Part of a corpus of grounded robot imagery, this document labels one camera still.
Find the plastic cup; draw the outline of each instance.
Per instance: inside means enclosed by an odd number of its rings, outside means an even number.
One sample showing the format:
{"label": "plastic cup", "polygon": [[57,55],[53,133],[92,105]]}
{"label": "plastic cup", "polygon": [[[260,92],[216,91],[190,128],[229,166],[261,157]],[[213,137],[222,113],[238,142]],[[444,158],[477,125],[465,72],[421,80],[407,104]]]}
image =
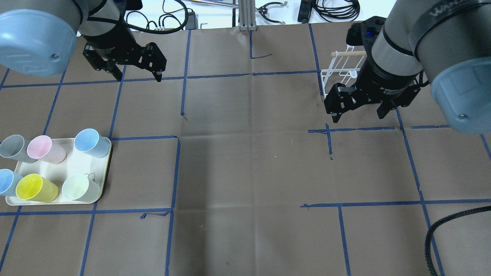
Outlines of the plastic cup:
{"label": "plastic cup", "polygon": [[58,186],[36,173],[26,175],[15,189],[18,198],[41,202],[53,201],[58,193]]}
{"label": "plastic cup", "polygon": [[22,176],[18,173],[6,168],[0,169],[0,195],[16,196],[15,188],[21,179]]}
{"label": "plastic cup", "polygon": [[28,144],[29,141],[25,140],[24,137],[18,134],[11,135],[0,144],[0,156],[20,162],[34,163],[36,159],[27,155]]}
{"label": "plastic cup", "polygon": [[109,141],[102,137],[95,129],[84,129],[75,136],[74,146],[77,150],[102,158],[109,153]]}
{"label": "plastic cup", "polygon": [[68,177],[61,187],[61,193],[64,197],[81,202],[93,202],[100,192],[99,185],[84,174]]}
{"label": "plastic cup", "polygon": [[65,160],[66,151],[49,136],[41,135],[29,143],[29,146],[27,146],[27,155],[31,158],[58,164]]}

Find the light blue cup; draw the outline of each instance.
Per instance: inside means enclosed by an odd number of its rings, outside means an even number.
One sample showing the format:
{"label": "light blue cup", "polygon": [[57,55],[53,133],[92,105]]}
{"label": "light blue cup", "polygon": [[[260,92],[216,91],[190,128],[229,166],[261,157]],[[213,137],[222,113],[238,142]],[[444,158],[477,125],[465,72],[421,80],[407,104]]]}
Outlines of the light blue cup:
{"label": "light blue cup", "polygon": [[109,139],[102,137],[95,129],[84,129],[75,136],[74,146],[77,150],[102,158],[109,153]]}
{"label": "light blue cup", "polygon": [[3,196],[16,196],[15,188],[22,179],[20,174],[4,168],[0,169],[0,195]]}

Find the robotic arm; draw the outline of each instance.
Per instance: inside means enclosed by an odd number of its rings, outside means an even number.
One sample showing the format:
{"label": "robotic arm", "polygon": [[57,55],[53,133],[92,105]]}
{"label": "robotic arm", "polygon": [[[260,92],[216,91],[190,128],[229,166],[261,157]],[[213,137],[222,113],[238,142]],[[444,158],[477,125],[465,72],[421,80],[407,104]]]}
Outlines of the robotic arm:
{"label": "robotic arm", "polygon": [[141,7],[141,0],[1,0],[0,63],[27,75],[60,74],[79,31],[87,41],[83,55],[95,70],[120,81],[116,65],[134,65],[160,82],[165,56],[153,42],[136,43],[123,20],[126,10]]}
{"label": "robotic arm", "polygon": [[398,0],[388,18],[355,23],[347,43],[367,59],[354,85],[336,83],[324,105],[333,122],[362,105],[384,118],[416,97],[426,73],[450,126],[491,132],[491,0]]}

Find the metal post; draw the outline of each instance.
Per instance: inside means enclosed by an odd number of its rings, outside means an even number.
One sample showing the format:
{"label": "metal post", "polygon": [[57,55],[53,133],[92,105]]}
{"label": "metal post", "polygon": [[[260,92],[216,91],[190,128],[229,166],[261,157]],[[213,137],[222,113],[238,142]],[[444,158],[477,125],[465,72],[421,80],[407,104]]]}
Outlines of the metal post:
{"label": "metal post", "polygon": [[255,0],[239,0],[239,16],[239,30],[257,30]]}

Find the pink cup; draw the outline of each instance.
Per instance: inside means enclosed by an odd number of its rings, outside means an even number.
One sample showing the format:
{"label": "pink cup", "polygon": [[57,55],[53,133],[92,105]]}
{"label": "pink cup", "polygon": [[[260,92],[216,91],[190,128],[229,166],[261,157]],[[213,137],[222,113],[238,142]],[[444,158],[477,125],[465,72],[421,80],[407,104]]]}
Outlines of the pink cup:
{"label": "pink cup", "polygon": [[49,136],[41,135],[29,143],[27,155],[34,159],[58,164],[65,160],[66,151]]}

